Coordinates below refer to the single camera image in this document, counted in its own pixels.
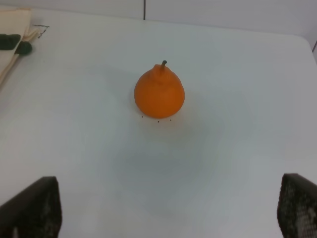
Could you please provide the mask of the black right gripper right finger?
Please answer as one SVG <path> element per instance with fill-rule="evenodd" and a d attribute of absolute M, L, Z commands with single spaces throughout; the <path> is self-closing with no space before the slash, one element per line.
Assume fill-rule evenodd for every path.
<path fill-rule="evenodd" d="M 277 220 L 284 238 L 315 238 L 317 185 L 299 174 L 284 174 Z"/>

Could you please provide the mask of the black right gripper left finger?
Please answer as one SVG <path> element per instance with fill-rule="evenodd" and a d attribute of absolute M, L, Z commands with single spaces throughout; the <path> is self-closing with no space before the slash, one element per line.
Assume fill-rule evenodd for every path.
<path fill-rule="evenodd" d="M 42 177 L 0 206 L 2 238 L 57 238 L 61 201 L 56 177 Z"/>

